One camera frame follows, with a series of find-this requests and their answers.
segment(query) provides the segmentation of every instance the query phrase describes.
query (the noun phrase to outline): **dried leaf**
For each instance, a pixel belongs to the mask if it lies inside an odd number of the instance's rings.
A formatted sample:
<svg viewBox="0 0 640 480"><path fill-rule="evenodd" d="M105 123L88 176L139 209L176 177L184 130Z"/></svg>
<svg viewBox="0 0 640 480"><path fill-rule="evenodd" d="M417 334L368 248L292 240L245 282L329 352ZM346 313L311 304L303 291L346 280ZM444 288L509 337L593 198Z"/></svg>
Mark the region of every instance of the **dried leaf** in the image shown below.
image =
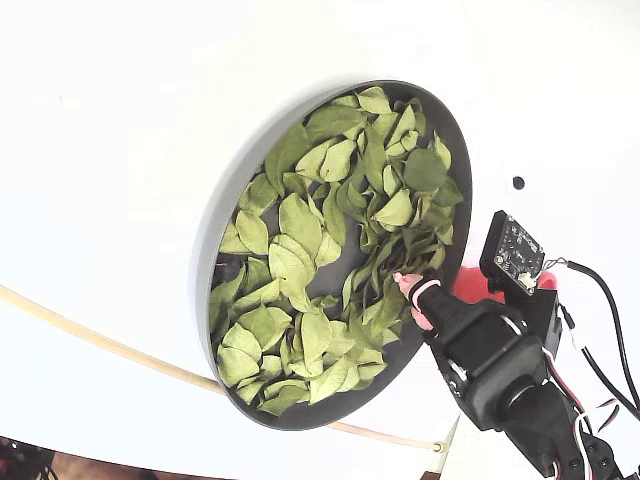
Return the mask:
<svg viewBox="0 0 640 480"><path fill-rule="evenodd" d="M232 387L243 378L257 374L260 369L253 358L237 348L218 346L217 367L220 379Z"/></svg>
<svg viewBox="0 0 640 480"><path fill-rule="evenodd" d="M324 161L324 157L327 154L329 147L338 143L337 138L330 138L329 140L322 142L320 145L313 147L309 152L300 159L296 164L296 173L304 175L316 182L322 182L320 177L320 166Z"/></svg>
<svg viewBox="0 0 640 480"><path fill-rule="evenodd" d="M221 283L211 291L209 296L209 331L215 345L227 333L229 328L228 310L240 291L244 280L245 266L242 265L236 278Z"/></svg>
<svg viewBox="0 0 640 480"><path fill-rule="evenodd" d="M320 377L311 380L309 382L309 391L311 393L309 404L318 403L338 391L347 378L348 371L349 363L343 357L325 370Z"/></svg>
<svg viewBox="0 0 640 480"><path fill-rule="evenodd" d="M253 334L235 323L222 339L223 347L237 348L249 355L254 361L262 358L262 348Z"/></svg>
<svg viewBox="0 0 640 480"><path fill-rule="evenodd" d="M300 198L307 198L309 194L309 186L311 185L311 179L298 175L293 172L284 172L282 175L284 181L285 194L290 193L297 194Z"/></svg>
<svg viewBox="0 0 640 480"><path fill-rule="evenodd" d="M304 363L309 366L320 358L331 343L331 325L322 310L319 313L307 312L302 315L300 326Z"/></svg>
<svg viewBox="0 0 640 480"><path fill-rule="evenodd" d="M362 114L353 107L328 105L311 114L306 125L307 135L312 144L335 137L363 120Z"/></svg>
<svg viewBox="0 0 640 480"><path fill-rule="evenodd" d="M291 405L305 401L308 398L309 392L307 390L287 385L278 392L277 397L267 400L258 408L271 415L280 416Z"/></svg>
<svg viewBox="0 0 640 480"><path fill-rule="evenodd" d="M339 188L339 183L334 182L331 184L329 195L322 204L322 213L324 214L329 234L340 246L343 246L347 238L347 227L344 221L344 213L338 208L336 200Z"/></svg>
<svg viewBox="0 0 640 480"><path fill-rule="evenodd" d="M251 293L260 287L264 287L271 281L269 264L266 260L249 257L247 259L247 283L244 287L246 293Z"/></svg>
<svg viewBox="0 0 640 480"><path fill-rule="evenodd" d="M309 210L309 205L292 193L282 201L279 212L280 232L296 240L311 258L315 258L322 242L322 229L320 221Z"/></svg>
<svg viewBox="0 0 640 480"><path fill-rule="evenodd" d="M274 190L284 197L285 188L282 174L302 157L311 143L307 131L300 123L296 123L273 147L264 160L264 171Z"/></svg>
<svg viewBox="0 0 640 480"><path fill-rule="evenodd" d="M304 380L297 380L297 379L281 380L279 382L272 383L271 385L267 386L264 389L264 398L266 398L267 400L275 398L278 395L278 393L280 393L280 390L282 390L284 387L287 387L287 386L297 387L297 388L302 388L303 390L307 390L307 384L305 383Z"/></svg>
<svg viewBox="0 0 640 480"><path fill-rule="evenodd" d="M264 381L257 381L257 382L250 383L249 385L245 385L244 387L241 387L241 388L238 387L238 390L236 390L236 393L244 401L244 403L249 405L253 401L253 399L256 397L256 395L258 394L258 392L260 391L260 389L265 383L266 382Z"/></svg>
<svg viewBox="0 0 640 480"><path fill-rule="evenodd" d="M432 192L447 179L447 169L433 151L414 149L404 168L405 183L418 192Z"/></svg>
<svg viewBox="0 0 640 480"><path fill-rule="evenodd" d="M324 230L322 232L322 243L320 244L320 248L318 249L318 255L316 255L316 265L318 267L322 267L324 265L328 265L330 263L335 262L340 258L340 254L342 253L342 248L336 242L329 232Z"/></svg>
<svg viewBox="0 0 640 480"><path fill-rule="evenodd" d="M413 108L411 105L407 105L407 108L402 112L402 116L400 120L398 120L398 124L396 125L391 138L387 142L387 146L398 143L405 133L409 130L415 130L416 128L416 116L414 114Z"/></svg>
<svg viewBox="0 0 640 480"><path fill-rule="evenodd" d="M274 302L280 296L280 279L277 278L270 283L267 283L264 287L260 287L258 290L239 298L231 307L231 313L233 315L239 315L247 312L253 308L256 308L261 303Z"/></svg>
<svg viewBox="0 0 640 480"><path fill-rule="evenodd" d="M337 320L329 322L331 326L331 343L327 347L327 353L341 357L356 344L351 338L347 324Z"/></svg>
<svg viewBox="0 0 640 480"><path fill-rule="evenodd" d="M257 255L266 255L269 248L269 233L262 219L251 210L240 210L236 228L243 244Z"/></svg>
<svg viewBox="0 0 640 480"><path fill-rule="evenodd" d="M267 178L267 175L261 173L257 175L245 189L238 207L245 210L251 210L260 216L271 207L278 198L276 192Z"/></svg>
<svg viewBox="0 0 640 480"><path fill-rule="evenodd" d="M320 167L320 177L325 182L337 182L349 174L351 154L356 148L353 140L343 140L329 147Z"/></svg>
<svg viewBox="0 0 640 480"><path fill-rule="evenodd" d="M433 202L441 207L453 207L464 200L456 182L451 177L447 177L438 189L438 193L433 197Z"/></svg>
<svg viewBox="0 0 640 480"><path fill-rule="evenodd" d="M367 112L389 114L391 107L389 99L380 87L370 87L360 93L356 93L360 106Z"/></svg>
<svg viewBox="0 0 640 480"><path fill-rule="evenodd" d="M364 151L364 169L367 180L378 192L384 191L382 171L387 165L387 154L382 145L382 139L372 127L365 127L367 148Z"/></svg>
<svg viewBox="0 0 640 480"><path fill-rule="evenodd" d="M275 355L265 355L262 357L262 365L260 365L260 378L263 380L272 380L282 372L282 364L280 357Z"/></svg>
<svg viewBox="0 0 640 480"><path fill-rule="evenodd" d="M273 239L271 240L271 243L275 245L280 245L286 248L291 253L293 253L296 257L298 257L298 259L304 265L305 271L307 272L305 286L308 285L311 282L311 280L313 280L313 277L316 274L316 266L313 259L309 256L305 248L302 245L300 245L298 242L296 242L293 238L291 238L289 235L284 235L284 234L274 236Z"/></svg>
<svg viewBox="0 0 640 480"><path fill-rule="evenodd" d="M398 174L393 170L391 165L384 167L382 172L382 183L384 186L384 193L389 197L393 197L400 187L402 187L402 180L398 177Z"/></svg>
<svg viewBox="0 0 640 480"><path fill-rule="evenodd" d="M435 134L433 141L429 143L429 146L427 148L432 150L445 166L445 169L449 170L449 168L451 167L451 152L449 152L447 146L442 143L442 140L440 140L440 137L438 137L437 133Z"/></svg>
<svg viewBox="0 0 640 480"><path fill-rule="evenodd" d="M404 188L396 193L391 200L374 216L373 219L385 223L401 227L406 225L413 214L409 190Z"/></svg>

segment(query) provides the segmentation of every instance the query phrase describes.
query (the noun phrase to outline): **white surface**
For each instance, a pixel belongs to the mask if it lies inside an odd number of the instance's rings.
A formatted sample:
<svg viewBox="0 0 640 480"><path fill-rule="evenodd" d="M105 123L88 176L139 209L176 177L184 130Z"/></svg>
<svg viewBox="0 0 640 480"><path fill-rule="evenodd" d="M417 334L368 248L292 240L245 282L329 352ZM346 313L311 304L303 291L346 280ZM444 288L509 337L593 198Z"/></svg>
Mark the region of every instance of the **white surface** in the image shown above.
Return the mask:
<svg viewBox="0 0 640 480"><path fill-rule="evenodd" d="M467 263L477 261L491 213L505 208L551 256L598 269L631 345L640 334L630 281L639 265L630 249L615 247L633 244L624 235L635 216L635 175L624 168L640 158L639 21L632 0L3 5L0 283L211 376L191 301L192 260L225 172L269 120L301 99L398 78L439 96L466 137L475 190ZM514 174L527 182L522 192L509 186ZM562 300L622 385L604 298L577 274L559 276ZM115 462L242 478L281 474L282 451L294 458L309 449L342 453L314 462L307 477L418 478L424 469L424 457L403 447L371 450L368 440L326 430L258 428L224 398L0 308L3 354L22 368L7 383L11 399L0 397L0 411L16 412L2 418L0 434ZM629 350L640 372L640 354ZM433 369L410 368L412 378L433 383L426 388L440 402ZM587 403L606 396L571 352L562 352L559 368ZM40 400L36 392L52 380L60 397ZM432 435L440 428L446 435L450 420L422 416L426 398L415 388L399 378L354 421L438 440ZM453 418L450 400L442 402ZM629 471L638 459L625 450L625 434L638 434L629 417L606 437ZM175 439L185 448L172 443L168 453L162 443ZM236 454L247 445L264 457L253 466ZM357 466L347 467L344 451Z"/></svg>

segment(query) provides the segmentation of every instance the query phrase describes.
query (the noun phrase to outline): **green leaf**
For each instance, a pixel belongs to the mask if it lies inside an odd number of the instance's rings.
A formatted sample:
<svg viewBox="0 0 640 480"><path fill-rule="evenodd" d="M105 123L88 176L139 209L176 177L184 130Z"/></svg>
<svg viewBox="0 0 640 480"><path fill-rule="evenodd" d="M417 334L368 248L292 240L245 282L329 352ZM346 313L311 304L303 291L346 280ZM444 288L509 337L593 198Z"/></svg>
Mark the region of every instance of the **green leaf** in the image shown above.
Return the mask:
<svg viewBox="0 0 640 480"><path fill-rule="evenodd" d="M318 188L316 188L316 190L313 192L313 195L311 195L311 198L313 198L314 200L322 200L323 198L326 198L327 195L329 195L330 189L331 185L329 183L323 183Z"/></svg>
<svg viewBox="0 0 640 480"><path fill-rule="evenodd" d="M331 237L329 232L324 230L322 232L322 243L318 249L318 255L316 255L316 265L323 267L324 265L333 263L340 258L341 253L342 248L338 242Z"/></svg>
<svg viewBox="0 0 640 480"><path fill-rule="evenodd" d="M442 140L440 140L440 137L438 137L437 133L435 134L433 141L429 143L429 146L427 148L432 150L445 166L445 169L449 170L449 168L451 167L451 152L449 152L447 146L442 143Z"/></svg>
<svg viewBox="0 0 640 480"><path fill-rule="evenodd" d="M278 395L278 393L280 393L280 390L288 386L307 390L307 384L305 383L304 380L298 380L298 379L281 380L279 382L272 383L271 385L267 386L267 388L264 389L264 398L266 398L267 400L271 400L272 398L275 398Z"/></svg>
<svg viewBox="0 0 640 480"><path fill-rule="evenodd" d="M320 167L320 177L325 182L337 182L349 174L351 154L356 148L353 140L343 140L329 147Z"/></svg>
<svg viewBox="0 0 640 480"><path fill-rule="evenodd" d="M352 270L351 273L347 275L344 285L342 285L342 311L344 311L347 308L347 305L349 305L349 300L351 299L351 285L355 273L356 270Z"/></svg>
<svg viewBox="0 0 640 480"><path fill-rule="evenodd" d="M356 344L351 338L347 324L338 320L329 322L331 326L331 343L327 347L327 353L341 357Z"/></svg>
<svg viewBox="0 0 640 480"><path fill-rule="evenodd" d="M407 158L405 183L418 192L432 192L447 179L447 169L433 151L416 148Z"/></svg>
<svg viewBox="0 0 640 480"><path fill-rule="evenodd" d="M390 328L382 331L382 345L386 345L397 340L400 340L400 337L398 337L398 335L396 335L396 333Z"/></svg>
<svg viewBox="0 0 640 480"><path fill-rule="evenodd" d="M387 368L386 363L376 365L360 365L358 366L358 375L360 377L360 380L371 380L385 368Z"/></svg>
<svg viewBox="0 0 640 480"><path fill-rule="evenodd" d="M245 385L244 387L239 387L238 390L236 390L236 393L244 401L244 403L249 405L265 383L266 382L263 381L250 383L249 385Z"/></svg>
<svg viewBox="0 0 640 480"><path fill-rule="evenodd" d="M280 363L284 374L291 375L292 370L289 368L289 363L291 363L291 350L289 349L286 337L280 342Z"/></svg>
<svg viewBox="0 0 640 480"><path fill-rule="evenodd" d="M302 245L296 242L289 235L284 234L274 236L271 240L271 244L280 245L298 257L307 272L305 286L311 283L311 280L313 280L313 277L316 274L316 266Z"/></svg>
<svg viewBox="0 0 640 480"><path fill-rule="evenodd" d="M260 365L260 378L263 380L272 380L282 372L282 364L280 357L275 355L265 355L262 357L262 365Z"/></svg>
<svg viewBox="0 0 640 480"><path fill-rule="evenodd" d="M300 198L307 198L309 186L311 185L310 178L293 172L284 172L282 179L284 181L285 194L296 193Z"/></svg>
<svg viewBox="0 0 640 480"><path fill-rule="evenodd" d="M415 130L408 131L406 135L402 137L400 143L407 152L410 152L411 150L416 148L416 145L418 144L418 132L416 132Z"/></svg>
<svg viewBox="0 0 640 480"><path fill-rule="evenodd" d="M245 352L223 346L218 346L217 367L220 379L227 387L260 371L255 360Z"/></svg>
<svg viewBox="0 0 640 480"><path fill-rule="evenodd" d="M384 151L382 139L372 127L365 127L367 148L364 151L364 168L367 180L378 192L384 191L382 171L387 165L387 154Z"/></svg>
<svg viewBox="0 0 640 480"><path fill-rule="evenodd" d="M331 184L329 194L322 204L322 213L324 214L329 234L340 246L343 246L347 239L347 227L344 221L344 213L338 208L336 200L339 188L339 183L334 182Z"/></svg>
<svg viewBox="0 0 640 480"><path fill-rule="evenodd" d="M391 133L391 129L395 125L396 120L398 120L398 116L398 113L391 112L388 115L378 116L373 122L373 129L378 133L383 142L389 136L389 133Z"/></svg>
<svg viewBox="0 0 640 480"><path fill-rule="evenodd" d="M386 223L387 225L395 225L401 227L406 225L413 214L409 190L404 188L396 193L391 200L374 216L373 219Z"/></svg>
<svg viewBox="0 0 640 480"><path fill-rule="evenodd" d="M388 157L399 157L405 153L405 149L404 146L402 146L402 143L398 142L387 147L384 153L386 153Z"/></svg>
<svg viewBox="0 0 640 480"><path fill-rule="evenodd" d="M291 317L277 307L260 305L258 308L242 314L238 318L237 324L253 334L264 352L278 343L284 331L291 324Z"/></svg>
<svg viewBox="0 0 640 480"><path fill-rule="evenodd" d="M282 174L289 170L297 160L309 149L311 143L307 131L300 123L296 123L276 143L264 160L264 171L274 190L284 197L285 188Z"/></svg>
<svg viewBox="0 0 640 480"><path fill-rule="evenodd" d="M311 362L322 356L331 343L331 325L322 310L319 313L307 312L302 315L300 325L304 363Z"/></svg>
<svg viewBox="0 0 640 480"><path fill-rule="evenodd" d="M342 105L344 107L358 108L360 103L358 98L353 94L344 95L331 101L331 105Z"/></svg>
<svg viewBox="0 0 640 480"><path fill-rule="evenodd" d="M260 407L263 412L268 412L271 415L280 416L291 405L308 400L309 392L305 389L287 385L283 387L276 398L267 400Z"/></svg>
<svg viewBox="0 0 640 480"><path fill-rule="evenodd" d="M245 210L251 210L260 216L271 207L278 198L276 192L267 178L267 175L261 173L257 175L247 186L238 207Z"/></svg>
<svg viewBox="0 0 640 480"><path fill-rule="evenodd" d="M320 166L324 161L324 157L327 154L327 150L329 149L329 147L335 145L336 143L338 143L338 139L334 137L325 142L322 142L316 147L313 147L296 164L296 173L304 175L305 177L315 180L316 182L322 182L322 178L320 177Z"/></svg>
<svg viewBox="0 0 640 480"><path fill-rule="evenodd" d="M236 295L240 291L246 268L240 267L236 278L230 282L221 283L211 291L209 296L209 331L212 343L215 345L229 328L228 310Z"/></svg>
<svg viewBox="0 0 640 480"><path fill-rule="evenodd" d="M309 118L306 125L307 135L311 143L317 143L346 132L362 120L362 114L353 107L343 105L320 107Z"/></svg>
<svg viewBox="0 0 640 480"><path fill-rule="evenodd" d="M349 360L347 360L347 363L349 365L347 370L347 376L345 377L344 382L342 382L342 385L338 389L338 392L348 392L353 387L355 387L357 383L360 381L360 375L358 374L358 365Z"/></svg>
<svg viewBox="0 0 640 480"><path fill-rule="evenodd" d="M318 206L316 205L315 200L313 200L311 196L307 197L307 205L309 205L309 210L311 211L311 213L313 213L315 217L320 221L320 225L324 225L324 216L322 215L322 212L320 212L320 210L318 209Z"/></svg>
<svg viewBox="0 0 640 480"><path fill-rule="evenodd" d="M280 279L277 278L270 283L267 283L264 287L260 287L258 290L254 290L248 295L236 300L231 307L230 313L233 315L242 314L248 310L256 308L261 303L275 302L279 296Z"/></svg>
<svg viewBox="0 0 640 480"><path fill-rule="evenodd" d="M367 112L389 114L391 113L391 107L389 106L389 99L384 93L384 90L380 87L371 87L363 90L360 93L356 93L360 106Z"/></svg>
<svg viewBox="0 0 640 480"><path fill-rule="evenodd" d="M393 197L400 187L402 187L402 180L398 177L398 174L393 170L391 165L384 167L382 172L382 184L384 186L384 193L389 197Z"/></svg>
<svg viewBox="0 0 640 480"><path fill-rule="evenodd" d="M318 376L322 375L322 371L324 370L321 357L316 358L309 364L309 366L307 366L303 361L300 361L290 363L289 368L291 368L293 373L300 377L303 377L305 380L317 378Z"/></svg>
<svg viewBox="0 0 640 480"><path fill-rule="evenodd" d="M242 243L242 240L240 240L238 230L232 221L227 224L227 228L222 236L222 242L220 242L220 253L233 253L237 255L251 253L251 250L249 250L247 246Z"/></svg>
<svg viewBox="0 0 640 480"><path fill-rule="evenodd" d="M322 242L320 221L311 213L309 205L295 193L289 195L280 204L279 223L281 233L296 240L311 258L315 258Z"/></svg>
<svg viewBox="0 0 640 480"><path fill-rule="evenodd" d="M247 260L247 283L244 291L251 293L269 283L271 281L271 273L265 260L254 257L249 257Z"/></svg>
<svg viewBox="0 0 640 480"><path fill-rule="evenodd" d="M453 207L464 201L456 182L451 177L447 177L438 189L438 193L433 197L433 202L441 207Z"/></svg>
<svg viewBox="0 0 640 480"><path fill-rule="evenodd" d="M427 133L427 119L422 112L416 112L416 131L420 136Z"/></svg>
<svg viewBox="0 0 640 480"><path fill-rule="evenodd" d="M453 245L453 225L449 225L449 228L442 232L436 232L436 236L445 245Z"/></svg>
<svg viewBox="0 0 640 480"><path fill-rule="evenodd" d="M236 228L243 244L257 255L266 255L269 248L269 233L262 219L251 210L240 210Z"/></svg>
<svg viewBox="0 0 640 480"><path fill-rule="evenodd" d="M400 117L400 120L398 120L398 124L396 125L396 128L393 131L391 138L387 142L387 146L393 145L394 143L398 143L402 139L405 133L407 133L409 130L415 130L415 128L416 128L415 113L413 111L413 108L411 108L411 105L407 105L407 108L405 108L404 112L402 112L402 116Z"/></svg>
<svg viewBox="0 0 640 480"><path fill-rule="evenodd" d="M333 395L342 386L347 373L349 371L349 363L346 358L341 358L324 371L320 377L309 382L309 404L318 403L330 395Z"/></svg>
<svg viewBox="0 0 640 480"><path fill-rule="evenodd" d="M433 257L431 257L431 260L429 261L429 267L438 270L444 262L444 256L445 247L444 245L439 245L438 249L433 254Z"/></svg>
<svg viewBox="0 0 640 480"><path fill-rule="evenodd" d="M311 304L305 291L308 283L307 269L302 261L282 245L269 246L269 270L272 277L280 278L280 290L289 297L296 310L309 311Z"/></svg>
<svg viewBox="0 0 640 480"><path fill-rule="evenodd" d="M237 323L229 329L222 339L222 346L242 350L256 362L259 362L260 358L262 358L262 348L260 348L256 337Z"/></svg>

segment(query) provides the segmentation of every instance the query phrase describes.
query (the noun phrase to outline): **white wire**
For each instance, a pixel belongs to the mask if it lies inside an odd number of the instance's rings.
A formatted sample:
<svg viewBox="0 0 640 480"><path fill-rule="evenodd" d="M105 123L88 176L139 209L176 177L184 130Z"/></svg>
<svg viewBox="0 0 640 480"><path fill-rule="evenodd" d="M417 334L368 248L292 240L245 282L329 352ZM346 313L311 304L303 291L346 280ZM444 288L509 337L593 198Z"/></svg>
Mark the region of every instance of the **white wire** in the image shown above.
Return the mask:
<svg viewBox="0 0 640 480"><path fill-rule="evenodd" d="M589 463L589 457L587 456L587 450L584 448L584 442L582 441L582 435L580 433L580 424L586 417L588 417L595 410L598 410L599 408L609 407L611 405L616 405L617 403L618 401L615 399L608 400L604 402L602 405L592 408L586 411L585 413L581 413L576 417L576 420L573 423L573 438L576 441L578 450L580 450L580 455L582 455L582 461L584 462L584 480L592 480L593 472L591 470L591 464Z"/></svg>
<svg viewBox="0 0 640 480"><path fill-rule="evenodd" d="M534 280L538 280L540 278L540 276L546 272L547 270L555 267L556 265L566 265L567 263L569 263L567 261L566 258L564 257L558 257L558 258L554 258L553 260L545 260L544 263L542 264L542 268L540 269L540 271L538 272L538 274L533 277Z"/></svg>

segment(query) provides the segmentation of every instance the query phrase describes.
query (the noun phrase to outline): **black hole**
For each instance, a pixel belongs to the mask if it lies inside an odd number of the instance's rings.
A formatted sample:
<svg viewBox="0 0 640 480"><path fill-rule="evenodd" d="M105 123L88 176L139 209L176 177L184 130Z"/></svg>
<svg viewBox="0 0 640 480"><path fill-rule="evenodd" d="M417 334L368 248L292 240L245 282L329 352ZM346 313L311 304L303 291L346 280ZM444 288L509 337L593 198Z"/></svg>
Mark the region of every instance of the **black hole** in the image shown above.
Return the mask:
<svg viewBox="0 0 640 480"><path fill-rule="evenodd" d="M524 188L524 178L519 176L513 177L513 188L516 190L522 190Z"/></svg>

